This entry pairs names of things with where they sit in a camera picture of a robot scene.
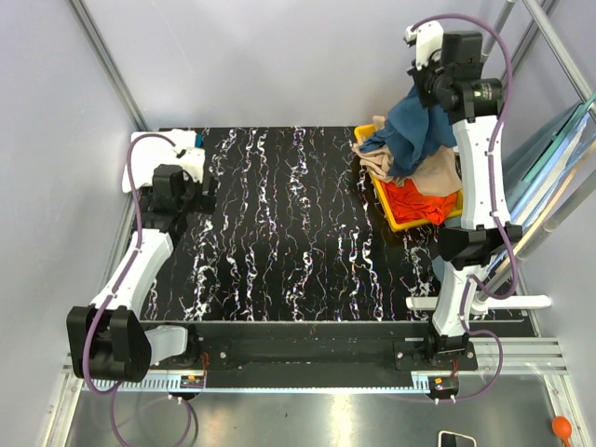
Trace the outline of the blue t-shirt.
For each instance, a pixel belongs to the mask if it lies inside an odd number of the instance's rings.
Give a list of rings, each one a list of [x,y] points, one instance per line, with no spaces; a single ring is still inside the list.
[[[393,157],[387,173],[414,174],[423,161],[442,147],[456,147],[448,114],[438,105],[425,108],[416,87],[387,114],[385,125],[363,142],[363,154],[386,147]]]

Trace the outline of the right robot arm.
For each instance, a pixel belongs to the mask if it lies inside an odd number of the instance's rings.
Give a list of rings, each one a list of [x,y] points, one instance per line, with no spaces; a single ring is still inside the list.
[[[500,166],[503,87],[482,78],[481,69],[478,62],[430,61],[408,72],[421,103],[446,111],[461,163],[463,212],[459,225],[440,230],[443,281],[422,348],[426,364],[438,370],[466,355],[476,284],[494,256],[522,237],[522,228],[510,221]]]

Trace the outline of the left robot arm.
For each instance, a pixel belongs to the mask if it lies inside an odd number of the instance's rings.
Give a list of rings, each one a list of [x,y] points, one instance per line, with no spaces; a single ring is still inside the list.
[[[140,382],[162,360],[189,369],[201,356],[201,346],[186,328],[146,330],[139,313],[189,216],[213,212],[218,183],[198,164],[169,162],[154,168],[148,184],[131,179],[129,185],[136,221],[129,247],[101,292],[66,318],[74,373],[89,385]]]

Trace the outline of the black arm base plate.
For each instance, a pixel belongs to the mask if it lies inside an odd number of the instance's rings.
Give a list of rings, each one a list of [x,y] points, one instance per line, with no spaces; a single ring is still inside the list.
[[[189,346],[160,370],[207,368],[209,391],[390,392],[417,389],[415,373],[475,372],[476,352],[445,366],[425,357],[425,322],[186,323]]]

